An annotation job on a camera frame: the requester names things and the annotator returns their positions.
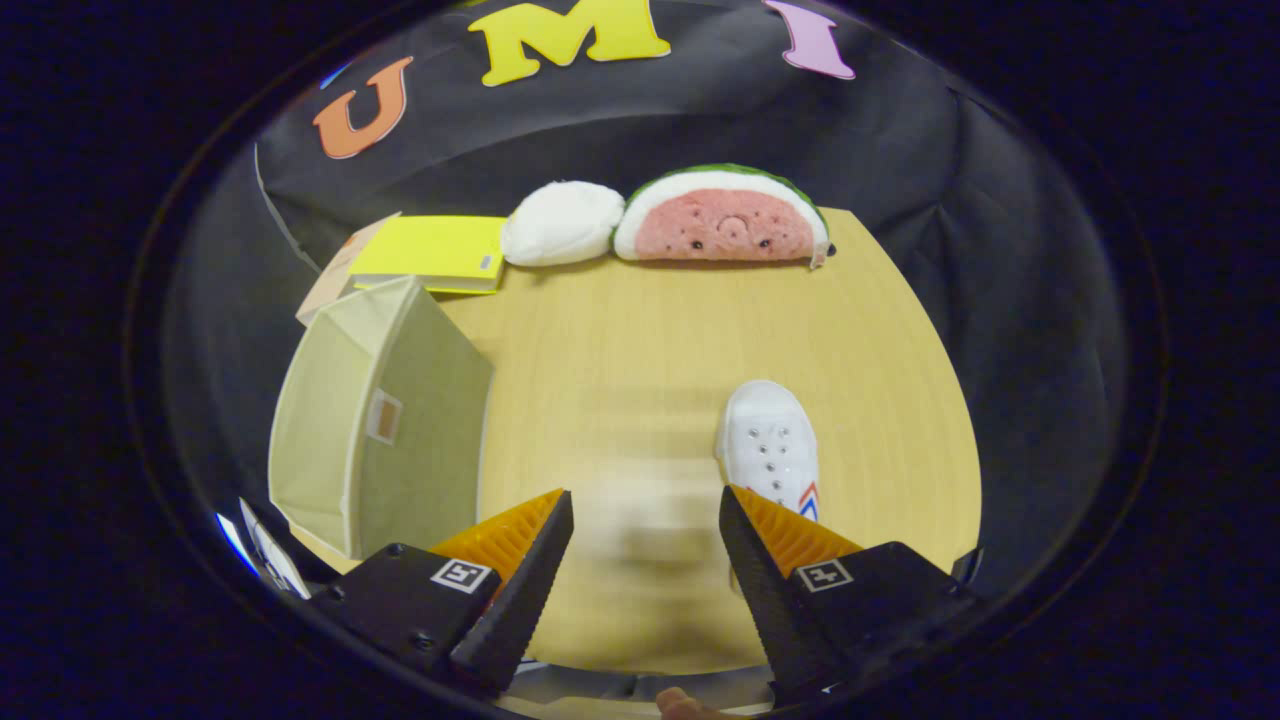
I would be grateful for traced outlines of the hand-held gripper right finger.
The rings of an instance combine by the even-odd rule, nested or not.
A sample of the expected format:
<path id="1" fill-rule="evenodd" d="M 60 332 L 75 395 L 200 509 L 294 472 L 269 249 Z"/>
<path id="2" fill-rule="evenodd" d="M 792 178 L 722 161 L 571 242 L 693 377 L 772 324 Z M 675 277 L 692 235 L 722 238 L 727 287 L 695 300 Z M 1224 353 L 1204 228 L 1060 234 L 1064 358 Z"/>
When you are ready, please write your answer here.
<path id="1" fill-rule="evenodd" d="M 780 705 L 893 680 L 980 614 L 977 594 L 904 543 L 864 548 L 739 486 L 719 505 Z"/>

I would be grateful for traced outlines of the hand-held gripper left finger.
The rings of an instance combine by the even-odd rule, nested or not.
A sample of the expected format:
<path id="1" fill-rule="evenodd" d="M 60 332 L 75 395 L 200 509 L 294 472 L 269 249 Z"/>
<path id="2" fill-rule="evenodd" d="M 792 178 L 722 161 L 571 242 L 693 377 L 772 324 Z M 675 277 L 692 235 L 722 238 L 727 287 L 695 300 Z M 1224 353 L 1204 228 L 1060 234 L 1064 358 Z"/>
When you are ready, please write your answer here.
<path id="1" fill-rule="evenodd" d="M 310 603 L 420 676 L 498 697 L 526 656 L 572 534 L 571 493 L 553 489 L 429 550 L 390 543 Z"/>

